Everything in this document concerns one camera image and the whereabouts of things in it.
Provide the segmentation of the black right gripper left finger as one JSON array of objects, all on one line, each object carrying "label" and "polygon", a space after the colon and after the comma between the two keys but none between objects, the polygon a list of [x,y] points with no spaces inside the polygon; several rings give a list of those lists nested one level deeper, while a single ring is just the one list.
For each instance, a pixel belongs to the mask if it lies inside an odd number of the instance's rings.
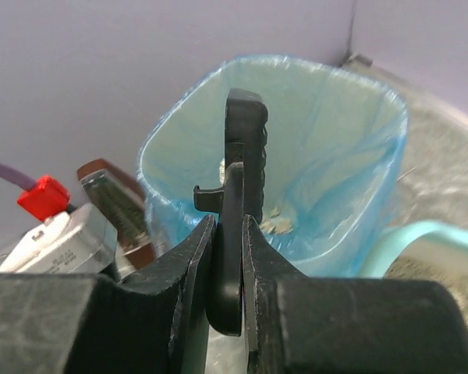
[{"label": "black right gripper left finger", "polygon": [[117,283],[0,273],[0,373],[202,373],[216,222]]}]

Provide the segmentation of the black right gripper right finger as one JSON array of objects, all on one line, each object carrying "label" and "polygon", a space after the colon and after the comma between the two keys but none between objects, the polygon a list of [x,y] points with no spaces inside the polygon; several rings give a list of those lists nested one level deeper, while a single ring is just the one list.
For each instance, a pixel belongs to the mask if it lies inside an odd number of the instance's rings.
[{"label": "black right gripper right finger", "polygon": [[430,280],[308,277],[243,218],[249,373],[468,373],[468,327]]}]

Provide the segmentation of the litter waste clumps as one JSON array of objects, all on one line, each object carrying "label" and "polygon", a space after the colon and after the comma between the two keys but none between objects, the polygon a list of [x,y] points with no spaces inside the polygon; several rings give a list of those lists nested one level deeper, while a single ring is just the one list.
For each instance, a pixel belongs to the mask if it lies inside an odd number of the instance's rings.
[{"label": "litter waste clumps", "polygon": [[[225,159],[222,158],[218,167],[218,179],[223,186],[225,184]],[[259,224],[260,229],[269,235],[285,235],[293,230],[293,223],[288,217],[281,215],[280,209],[276,206],[269,212],[268,218],[262,216]]]}]

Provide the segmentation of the teal litter box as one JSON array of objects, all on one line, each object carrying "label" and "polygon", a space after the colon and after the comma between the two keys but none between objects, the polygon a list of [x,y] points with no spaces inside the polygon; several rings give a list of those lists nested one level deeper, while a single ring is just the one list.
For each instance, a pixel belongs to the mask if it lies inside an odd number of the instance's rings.
[{"label": "teal litter box", "polygon": [[383,277],[400,256],[468,276],[468,230],[438,221],[386,228],[367,254],[358,275]]}]

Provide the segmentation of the black litter scoop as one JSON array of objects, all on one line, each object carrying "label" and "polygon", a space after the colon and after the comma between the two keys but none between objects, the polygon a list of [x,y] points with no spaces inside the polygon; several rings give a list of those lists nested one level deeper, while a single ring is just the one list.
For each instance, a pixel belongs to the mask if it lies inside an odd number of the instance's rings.
[{"label": "black litter scoop", "polygon": [[224,181],[216,189],[193,189],[197,210],[218,215],[206,313],[219,333],[242,329],[243,218],[263,217],[268,109],[262,97],[232,88],[225,102]]}]

